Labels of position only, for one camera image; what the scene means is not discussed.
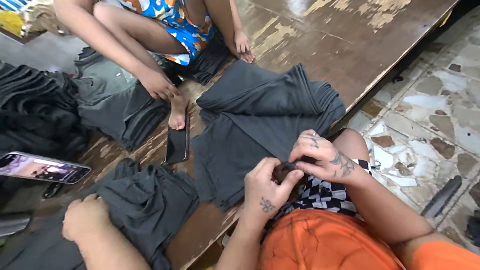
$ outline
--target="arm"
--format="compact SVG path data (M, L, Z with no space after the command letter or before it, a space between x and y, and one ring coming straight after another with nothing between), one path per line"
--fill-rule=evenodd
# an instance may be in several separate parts
M392 247L402 263L408 266L413 252L423 243L450 243L446 237L434 233L424 217L338 151L332 143L313 135L314 132L307 130L300 135L289 162L302 156L315 158L315 164L299 161L297 169L319 179L343 183L371 231Z
M92 15L94 0L54 0L54 5L58 19L103 56L137 77L149 70Z
M88 270L150 269L142 255L110 222L107 206L96 194L68 206L62 234L78 245Z
M230 8L232 9L233 29L235 30L235 33L243 31L243 26L241 25L239 11L237 9L237 5L235 4L235 0L230 0Z
M281 185L272 179L273 169L281 162L265 158L245 176L245 203L239 222L218 260L217 270L252 270L257 266L260 236L267 221L288 200L295 184L303 177L291 171Z
M54 0L58 19L97 52L133 74L153 98L179 95L173 84L165 82L160 67L148 67L93 16L95 0Z

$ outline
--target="smartphone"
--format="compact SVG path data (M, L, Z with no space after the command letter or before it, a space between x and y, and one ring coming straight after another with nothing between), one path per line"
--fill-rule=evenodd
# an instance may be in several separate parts
M75 163L22 152L10 152L0 159L0 175L74 184L92 169Z
M188 159L188 148L190 147L189 121L185 122L185 128L180 130L168 127L167 154L164 162L173 164Z

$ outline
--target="checkered shorts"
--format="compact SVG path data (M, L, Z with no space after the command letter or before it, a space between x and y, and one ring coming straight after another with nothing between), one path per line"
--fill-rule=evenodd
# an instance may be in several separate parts
M372 174L372 166L369 162L364 160L353 161L370 175ZM281 211L283 210L284 214L287 214L294 209L323 209L362 219L343 184L327 182L314 176L308 178L300 199L286 205Z

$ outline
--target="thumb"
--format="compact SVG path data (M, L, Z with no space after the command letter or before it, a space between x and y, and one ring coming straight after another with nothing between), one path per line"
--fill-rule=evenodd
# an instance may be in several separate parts
M280 192L290 194L293 187L300 181L303 175L304 173L300 170L293 170L289 172L279 187Z

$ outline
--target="tiled floor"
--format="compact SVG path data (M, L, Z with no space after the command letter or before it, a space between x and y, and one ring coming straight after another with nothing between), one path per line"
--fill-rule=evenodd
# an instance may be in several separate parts
M364 135L374 177L420 213L455 175L463 183L429 219L443 234L480 254L465 237L480 208L480 7L442 34L370 100L348 127Z

